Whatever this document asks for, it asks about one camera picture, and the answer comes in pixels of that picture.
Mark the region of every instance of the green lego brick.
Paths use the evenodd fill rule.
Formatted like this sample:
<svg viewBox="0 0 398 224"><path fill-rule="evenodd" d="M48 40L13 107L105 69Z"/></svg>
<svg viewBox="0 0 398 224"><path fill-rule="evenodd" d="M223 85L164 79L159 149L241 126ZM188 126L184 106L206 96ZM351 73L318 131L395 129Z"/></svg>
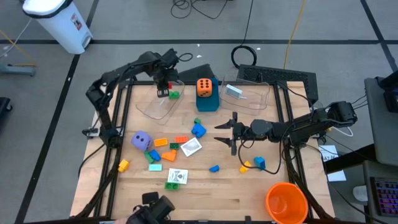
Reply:
<svg viewBox="0 0 398 224"><path fill-rule="evenodd" d="M180 92L178 91L169 91L169 99L170 100L176 100L180 98Z"/></svg>
<svg viewBox="0 0 398 224"><path fill-rule="evenodd" d="M195 124L200 124L200 119L199 119L199 118L195 118L195 119L193 120L193 122L194 122Z"/></svg>
<svg viewBox="0 0 398 224"><path fill-rule="evenodd" d="M149 164L148 170L149 171L162 171L162 164Z"/></svg>
<svg viewBox="0 0 398 224"><path fill-rule="evenodd" d="M155 160L149 155L148 152L144 152L145 158L147 158L148 162L150 164L153 164L155 162Z"/></svg>
<svg viewBox="0 0 398 224"><path fill-rule="evenodd" d="M170 149L176 149L178 150L180 147L179 143L170 143Z"/></svg>
<svg viewBox="0 0 398 224"><path fill-rule="evenodd" d="M178 190L179 189L179 184L166 182L164 184L164 189L165 190Z"/></svg>

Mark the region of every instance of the label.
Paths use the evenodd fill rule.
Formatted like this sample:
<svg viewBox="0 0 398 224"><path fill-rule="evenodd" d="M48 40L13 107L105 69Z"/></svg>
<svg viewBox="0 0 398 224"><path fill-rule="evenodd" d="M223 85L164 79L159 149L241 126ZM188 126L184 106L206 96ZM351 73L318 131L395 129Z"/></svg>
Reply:
<svg viewBox="0 0 398 224"><path fill-rule="evenodd" d="M72 17L70 20L73 22L73 24L76 26L77 30L80 30L81 28L81 22L79 21L79 18L77 18L76 13L73 13Z"/></svg>

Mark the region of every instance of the white cable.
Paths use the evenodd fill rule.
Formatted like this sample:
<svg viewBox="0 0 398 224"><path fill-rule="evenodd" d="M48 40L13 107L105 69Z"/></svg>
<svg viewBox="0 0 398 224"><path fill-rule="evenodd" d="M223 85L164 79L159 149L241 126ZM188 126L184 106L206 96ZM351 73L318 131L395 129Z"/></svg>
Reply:
<svg viewBox="0 0 398 224"><path fill-rule="evenodd" d="M27 21L27 24L25 26L25 28L22 30L22 32L18 35L17 39L15 39L14 44L11 45L11 47L9 47L2 55L0 55L0 58L4 57L5 55L7 55L8 52L10 52L10 50L12 50L14 48L14 46L17 44L19 38L21 37L21 35L25 32L26 28L29 26L30 22L32 21L32 18L29 19L29 21Z"/></svg>
<svg viewBox="0 0 398 224"><path fill-rule="evenodd" d="M340 132L341 134L344 134L345 136L354 137L354 133L353 133L353 131L351 130L351 128L349 128L349 127L347 127L347 128L348 128L348 131L349 131L349 134L345 133L344 131L342 131L342 130L336 128L336 127L331 127L331 128L335 129L336 131Z"/></svg>

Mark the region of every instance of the paper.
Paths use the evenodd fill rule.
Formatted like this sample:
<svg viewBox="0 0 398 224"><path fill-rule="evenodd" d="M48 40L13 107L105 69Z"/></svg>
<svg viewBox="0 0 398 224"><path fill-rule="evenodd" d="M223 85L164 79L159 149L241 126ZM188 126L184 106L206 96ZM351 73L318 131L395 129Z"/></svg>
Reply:
<svg viewBox="0 0 398 224"><path fill-rule="evenodd" d="M176 184L187 184L188 180L188 170L181 169L169 169L169 178L167 182Z"/></svg>
<svg viewBox="0 0 398 224"><path fill-rule="evenodd" d="M336 146L319 146L319 150L322 153L324 162L326 162L326 161L328 161L330 159L334 159L334 158L338 157L338 155L336 155L337 154ZM329 179L330 182L346 181L347 180L346 179L346 175L344 174L343 170L334 172L332 174L328 174L328 179Z"/></svg>
<svg viewBox="0 0 398 224"><path fill-rule="evenodd" d="M196 138L187 141L181 146L182 151L188 157L195 153L197 150L201 149L201 145Z"/></svg>

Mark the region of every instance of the white container lid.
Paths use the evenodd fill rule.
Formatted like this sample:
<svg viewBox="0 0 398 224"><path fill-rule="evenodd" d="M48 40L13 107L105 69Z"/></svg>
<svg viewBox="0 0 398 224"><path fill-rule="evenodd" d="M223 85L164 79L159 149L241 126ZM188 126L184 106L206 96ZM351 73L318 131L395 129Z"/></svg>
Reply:
<svg viewBox="0 0 398 224"><path fill-rule="evenodd" d="M25 0L23 10L28 14L45 16L59 9L65 0Z"/></svg>

